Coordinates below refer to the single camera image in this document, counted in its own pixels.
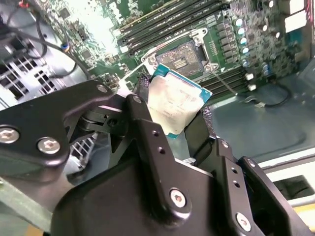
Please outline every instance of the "ram slot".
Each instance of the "ram slot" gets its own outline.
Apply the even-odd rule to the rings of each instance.
[[[133,25],[132,27],[129,27],[128,30],[121,30],[124,32],[123,37],[121,38],[121,42],[127,42],[127,40],[134,36],[135,34],[139,33],[142,30],[145,30],[149,27],[152,27],[154,25],[159,24],[161,21],[165,19],[169,19],[170,17],[174,17],[174,15],[180,14],[180,11],[194,5],[196,2],[199,2],[200,0],[184,0],[180,1],[179,3],[170,6],[167,9],[164,9],[161,12],[158,12],[158,14],[152,15],[147,19],[144,19],[140,23]]]
[[[146,41],[138,42],[133,45],[129,45],[129,54],[133,56],[135,53],[139,53],[141,50],[148,48],[151,45],[156,45],[157,42],[163,39],[168,39],[174,35],[179,35],[187,30],[191,29],[191,25],[206,18],[217,11],[222,10],[222,4],[214,3],[213,5],[206,7],[198,13],[188,16],[183,21],[171,25],[167,29],[160,31],[159,33],[152,35],[150,38],[146,38]]]
[[[173,8],[174,6],[176,7],[178,5],[179,6],[182,5],[182,1],[180,1],[180,0],[169,1],[168,3],[159,7],[158,9],[155,9],[155,10],[151,11],[150,13],[136,19],[135,21],[133,21],[133,22],[131,22],[125,26],[122,26],[119,30],[121,32],[126,32],[126,31],[132,29],[133,27],[137,26],[139,23],[146,22],[149,19],[154,19],[159,13],[164,12],[166,10],[169,10],[170,8]]]
[[[230,79],[228,81],[225,81],[230,87],[234,86],[234,84],[244,84],[244,80],[240,79],[240,78],[233,78],[233,79]],[[227,89],[227,87],[224,85],[224,84],[217,84],[216,87],[214,86],[207,86],[206,89],[210,90],[212,93],[216,93],[217,91],[221,91],[222,89],[225,90]]]
[[[185,9],[182,9],[181,11],[178,11],[176,14],[170,15],[168,18],[164,18],[159,22],[153,23],[152,25],[148,25],[147,27],[141,29],[137,32],[132,32],[131,35],[128,35],[127,38],[123,38],[123,43],[137,43],[142,40],[144,40],[148,35],[154,35],[160,31],[163,31],[164,29],[168,28],[171,24],[175,24],[177,22],[182,21],[187,16],[191,16],[198,11],[202,10],[205,7],[208,7],[214,3],[218,2],[217,0],[204,0],[202,2],[198,2],[195,4],[192,4],[191,7],[186,7]]]
[[[224,74],[219,75],[221,77],[222,80],[228,80],[229,78],[234,78],[234,77],[239,77],[239,78],[243,78],[244,77],[245,72],[243,70],[241,70],[241,67],[225,72]],[[221,83],[220,80],[218,80],[216,77],[212,77],[204,82],[199,83],[200,86],[202,87],[208,87],[208,86],[212,86],[215,85],[216,83]]]
[[[241,90],[245,90],[246,89],[246,85],[243,83],[243,84],[240,84],[238,86],[234,86],[232,87],[233,90],[235,91],[241,91]],[[231,91],[228,90],[228,89],[222,89],[222,91],[217,91],[216,93],[214,93],[212,96],[211,96],[211,99],[216,99],[216,98],[219,98],[219,97],[223,97],[223,96],[226,96],[226,95],[229,95],[231,94]]]

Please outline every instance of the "white capacitor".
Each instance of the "white capacitor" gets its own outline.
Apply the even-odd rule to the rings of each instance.
[[[241,38],[240,39],[240,44],[243,44],[243,45],[247,44],[247,39],[246,38]]]
[[[245,29],[244,28],[240,28],[240,29],[238,29],[238,31],[237,31],[237,34],[238,35],[243,35],[245,33]]]
[[[248,49],[248,48],[242,48],[241,49],[241,52],[243,53],[243,54],[246,54],[246,53],[248,53],[250,50]]]
[[[241,27],[241,26],[243,25],[243,20],[242,20],[242,19],[237,19],[237,20],[235,21],[235,25],[236,25],[237,27]]]

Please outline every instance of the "black metal bracket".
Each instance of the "black metal bracket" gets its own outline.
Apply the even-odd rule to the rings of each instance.
[[[134,134],[147,186],[150,190],[155,214],[168,225],[182,225],[190,216],[192,204],[185,184],[176,169],[173,152],[162,127],[152,122],[145,101],[129,95],[127,106],[130,113],[131,132]]]
[[[252,194],[251,205],[258,208],[254,215],[258,225],[260,213],[263,211],[267,213],[263,216],[268,218],[269,223],[265,229],[266,233],[272,232],[274,236],[312,235],[309,228],[256,162],[248,157],[242,157],[238,165],[245,173],[248,189]],[[262,223],[260,227],[264,228],[265,225],[266,223]]]
[[[14,129],[19,138],[0,143],[0,175],[40,182],[57,179],[67,162],[78,120],[112,96],[100,82],[87,81],[1,111],[0,127]],[[39,142],[47,137],[58,142],[58,152],[39,150]]]

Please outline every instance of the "ventilation grille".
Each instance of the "ventilation grille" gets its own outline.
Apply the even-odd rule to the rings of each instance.
[[[35,67],[37,67],[37,64],[25,57],[17,59],[9,65],[0,65],[0,85],[9,90],[19,101],[30,92],[21,82],[21,74],[26,74]]]

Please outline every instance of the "gray metal panel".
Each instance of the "gray metal panel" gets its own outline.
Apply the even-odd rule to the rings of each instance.
[[[315,80],[292,75],[282,83],[293,92],[282,107],[256,108],[234,100],[214,108],[217,135],[231,144],[237,158],[251,156],[264,162],[315,147]],[[285,94],[268,85],[256,96],[275,103]]]

